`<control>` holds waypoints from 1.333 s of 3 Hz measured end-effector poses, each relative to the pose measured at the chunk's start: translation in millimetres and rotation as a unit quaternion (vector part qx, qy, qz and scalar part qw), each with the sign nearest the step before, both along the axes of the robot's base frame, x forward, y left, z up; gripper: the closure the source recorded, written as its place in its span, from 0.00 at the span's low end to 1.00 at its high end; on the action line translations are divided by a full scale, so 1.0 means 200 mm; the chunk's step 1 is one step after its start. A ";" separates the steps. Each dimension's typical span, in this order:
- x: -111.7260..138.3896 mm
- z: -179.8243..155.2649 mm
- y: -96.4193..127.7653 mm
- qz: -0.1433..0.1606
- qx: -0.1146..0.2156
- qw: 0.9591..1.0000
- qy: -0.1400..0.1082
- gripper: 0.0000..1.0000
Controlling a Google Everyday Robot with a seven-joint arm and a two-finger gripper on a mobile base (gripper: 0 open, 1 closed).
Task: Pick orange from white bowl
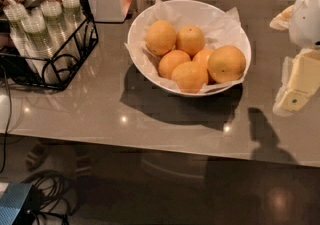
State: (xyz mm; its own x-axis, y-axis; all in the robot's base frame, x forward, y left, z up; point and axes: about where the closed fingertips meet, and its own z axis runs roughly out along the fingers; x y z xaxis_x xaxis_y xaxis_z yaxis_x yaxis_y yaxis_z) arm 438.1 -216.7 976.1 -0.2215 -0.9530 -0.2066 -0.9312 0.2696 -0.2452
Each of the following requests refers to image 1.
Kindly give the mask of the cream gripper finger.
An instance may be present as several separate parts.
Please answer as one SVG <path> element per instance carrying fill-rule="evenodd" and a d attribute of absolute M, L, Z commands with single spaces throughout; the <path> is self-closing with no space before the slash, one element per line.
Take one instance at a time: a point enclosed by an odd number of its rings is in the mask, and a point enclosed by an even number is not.
<path fill-rule="evenodd" d="M 291 18 L 293 6 L 289 6 L 274 17 L 269 26 L 275 30 L 287 30 L 289 28 L 289 21 Z"/>
<path fill-rule="evenodd" d="M 320 50 L 302 49 L 294 58 L 286 57 L 281 82 L 273 113 L 287 117 L 299 112 L 320 88 Z"/>

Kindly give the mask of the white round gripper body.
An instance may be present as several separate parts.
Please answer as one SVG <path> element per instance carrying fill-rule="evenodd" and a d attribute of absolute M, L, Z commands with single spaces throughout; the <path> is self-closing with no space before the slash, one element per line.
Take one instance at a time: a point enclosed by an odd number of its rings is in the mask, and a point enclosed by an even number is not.
<path fill-rule="evenodd" d="M 301 48 L 320 47 L 320 0 L 296 0 L 289 20 L 290 40 Z"/>

